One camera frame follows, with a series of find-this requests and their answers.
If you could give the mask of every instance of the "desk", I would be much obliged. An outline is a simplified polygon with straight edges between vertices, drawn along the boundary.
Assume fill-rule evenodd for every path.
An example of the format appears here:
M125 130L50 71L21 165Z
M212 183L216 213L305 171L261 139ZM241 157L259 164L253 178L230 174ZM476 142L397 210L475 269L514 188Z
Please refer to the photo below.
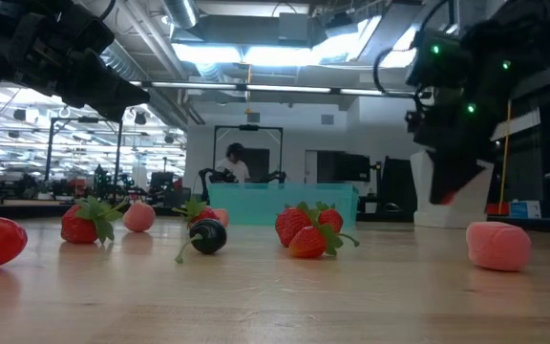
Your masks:
M268 227L232 227L216 256L178 219L116 225L104 248L23 221L29 244L0 269L0 344L550 343L550 234L525 273L475 269L463 230L360 224L338 258L293 260Z

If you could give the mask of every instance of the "black ball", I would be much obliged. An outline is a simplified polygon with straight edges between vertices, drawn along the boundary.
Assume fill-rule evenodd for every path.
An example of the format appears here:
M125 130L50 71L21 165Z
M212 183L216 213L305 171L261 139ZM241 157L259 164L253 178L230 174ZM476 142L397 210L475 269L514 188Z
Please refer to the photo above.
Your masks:
M190 238L200 234L202 239L192 242L192 246L203 254L216 253L226 245L226 228L220 221L204 219L196 221L188 232Z

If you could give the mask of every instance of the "pink ball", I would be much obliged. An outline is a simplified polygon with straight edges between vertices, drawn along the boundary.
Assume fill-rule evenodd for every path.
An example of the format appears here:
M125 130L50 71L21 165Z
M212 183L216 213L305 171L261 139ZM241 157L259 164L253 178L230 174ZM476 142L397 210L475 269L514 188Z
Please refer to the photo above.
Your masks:
M523 229L498 222L473 223L466 230L468 257L475 265L519 271L530 262L532 242Z
M150 229L154 224L157 214L154 212L154 208L148 204L137 202L132 204L124 213L122 222L124 226L134 232L142 232Z

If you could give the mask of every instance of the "teal container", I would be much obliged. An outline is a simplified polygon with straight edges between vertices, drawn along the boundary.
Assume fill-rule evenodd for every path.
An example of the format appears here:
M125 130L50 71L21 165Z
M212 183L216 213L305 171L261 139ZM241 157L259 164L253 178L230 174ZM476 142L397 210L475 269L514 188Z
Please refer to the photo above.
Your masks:
M304 183L213 183L208 186L214 208L228 210L230 224L274 226L286 204L317 202L335 204L343 216L343 228L355 226L358 189L351 184Z

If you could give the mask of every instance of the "white shirt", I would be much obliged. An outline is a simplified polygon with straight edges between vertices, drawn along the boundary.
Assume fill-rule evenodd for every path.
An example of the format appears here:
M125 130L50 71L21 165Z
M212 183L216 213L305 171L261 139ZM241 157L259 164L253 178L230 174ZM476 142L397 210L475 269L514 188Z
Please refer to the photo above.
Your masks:
M222 159L216 163L216 170L223 171L224 169L229 170L230 172L237 177L239 183L245 183L245 180L249 179L249 171L247 170L247 165L243 161L237 161L237 163L231 162L229 159Z

